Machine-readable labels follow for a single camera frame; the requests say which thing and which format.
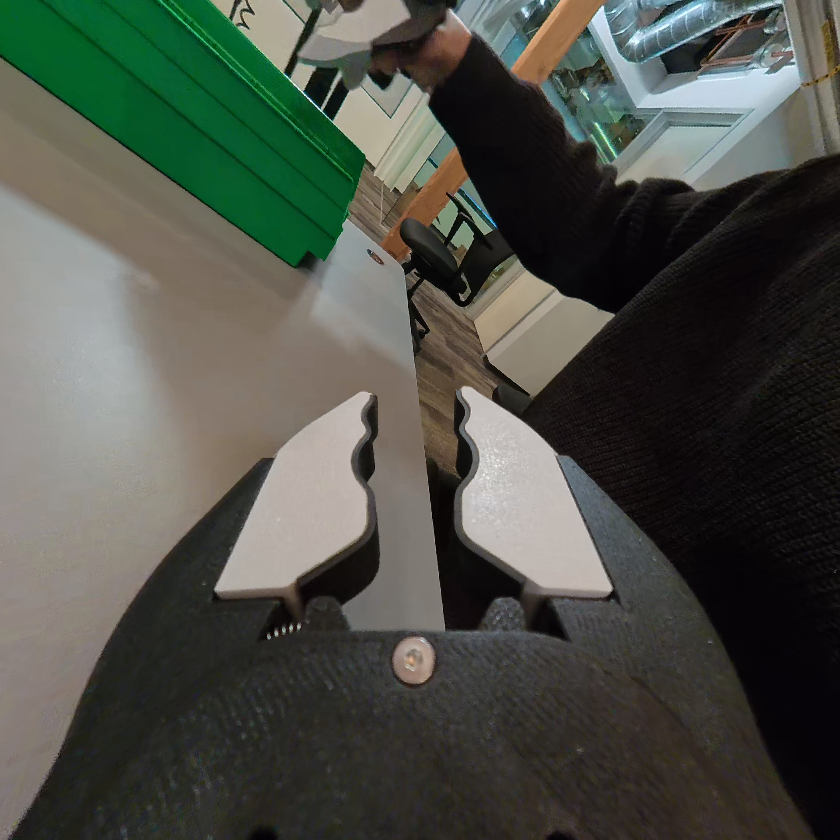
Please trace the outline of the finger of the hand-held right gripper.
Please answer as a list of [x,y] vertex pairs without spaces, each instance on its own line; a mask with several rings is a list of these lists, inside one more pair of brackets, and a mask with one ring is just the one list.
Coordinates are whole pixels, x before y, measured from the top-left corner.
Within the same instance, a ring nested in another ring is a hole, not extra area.
[[314,24],[297,48],[297,59],[317,69],[338,71],[346,88],[357,88],[367,76],[375,42],[412,21],[403,1],[365,1],[354,8],[342,2],[308,2]]
[[392,1],[384,2],[384,12],[398,18],[371,41],[373,49],[394,48],[423,41],[443,23],[448,10],[457,8],[457,1]]

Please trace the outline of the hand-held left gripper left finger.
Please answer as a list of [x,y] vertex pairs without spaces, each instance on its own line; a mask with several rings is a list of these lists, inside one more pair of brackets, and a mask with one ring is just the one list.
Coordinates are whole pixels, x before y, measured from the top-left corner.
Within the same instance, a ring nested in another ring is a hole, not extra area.
[[281,446],[215,584],[218,599],[281,601],[302,618],[313,598],[343,605],[373,582],[377,432],[377,398],[358,392]]

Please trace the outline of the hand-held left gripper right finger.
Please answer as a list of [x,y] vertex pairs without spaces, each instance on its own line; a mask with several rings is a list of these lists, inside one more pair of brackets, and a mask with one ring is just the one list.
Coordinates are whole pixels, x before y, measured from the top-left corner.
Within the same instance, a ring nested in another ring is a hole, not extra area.
[[460,544],[509,579],[528,619],[553,598],[614,593],[560,457],[529,425],[471,386],[456,393]]

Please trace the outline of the person's right forearm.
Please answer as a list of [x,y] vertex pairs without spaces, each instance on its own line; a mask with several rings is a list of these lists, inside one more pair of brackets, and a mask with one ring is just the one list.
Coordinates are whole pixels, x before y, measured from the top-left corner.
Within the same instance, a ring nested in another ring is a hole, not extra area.
[[670,180],[616,181],[574,141],[540,88],[476,37],[432,95],[469,179],[524,268],[568,298],[616,313],[658,276],[690,273],[678,242],[692,197]]

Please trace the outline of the wooden beam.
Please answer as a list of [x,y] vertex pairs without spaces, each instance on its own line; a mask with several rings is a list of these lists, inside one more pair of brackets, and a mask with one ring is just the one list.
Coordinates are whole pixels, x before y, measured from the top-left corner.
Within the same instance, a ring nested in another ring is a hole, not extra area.
[[[558,2],[515,62],[512,73],[534,84],[546,81],[552,67],[568,53],[573,42],[601,6],[602,2]],[[456,192],[465,183],[467,176],[460,153],[457,150],[450,151],[436,173],[430,177],[383,238],[381,246],[384,251],[395,259],[404,259],[408,246],[400,236],[403,219],[414,217],[423,223],[433,221],[447,203],[446,194]]]

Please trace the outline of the green plastic bin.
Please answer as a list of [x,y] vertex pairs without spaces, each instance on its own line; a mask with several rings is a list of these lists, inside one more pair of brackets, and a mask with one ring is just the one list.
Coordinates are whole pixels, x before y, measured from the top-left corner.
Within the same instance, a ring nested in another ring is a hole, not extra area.
[[333,251],[364,153],[214,3],[2,2],[1,53],[290,266]]

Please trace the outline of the silver metal ducts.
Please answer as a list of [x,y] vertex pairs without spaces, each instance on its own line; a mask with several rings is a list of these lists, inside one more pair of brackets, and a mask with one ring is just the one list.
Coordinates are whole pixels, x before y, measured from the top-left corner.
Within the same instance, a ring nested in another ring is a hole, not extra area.
[[659,58],[672,49],[708,35],[720,26],[747,15],[782,5],[776,1],[691,1],[642,23],[644,11],[666,7],[666,2],[611,1],[605,19],[619,55],[634,64]]

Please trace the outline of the person's right hand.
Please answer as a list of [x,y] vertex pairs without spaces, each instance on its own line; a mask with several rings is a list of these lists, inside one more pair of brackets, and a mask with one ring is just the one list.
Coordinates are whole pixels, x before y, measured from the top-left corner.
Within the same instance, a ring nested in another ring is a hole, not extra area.
[[375,50],[369,74],[376,79],[403,74],[433,93],[458,68],[473,35],[453,9],[424,38]]

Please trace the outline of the black office chair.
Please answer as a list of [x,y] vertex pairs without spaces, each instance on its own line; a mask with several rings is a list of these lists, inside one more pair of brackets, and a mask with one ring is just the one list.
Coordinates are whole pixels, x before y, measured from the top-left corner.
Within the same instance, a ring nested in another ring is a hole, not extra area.
[[[406,293],[415,354],[422,349],[422,341],[430,331],[413,300],[424,282],[442,291],[457,307],[467,308],[499,268],[514,256],[496,228],[483,233],[468,208],[452,193],[446,196],[456,206],[457,214],[445,238],[434,227],[413,217],[403,219],[400,225],[402,241],[410,249],[408,260],[402,264],[404,275],[417,275],[417,281]],[[462,260],[457,260],[449,246],[464,225],[471,230],[473,239]]]

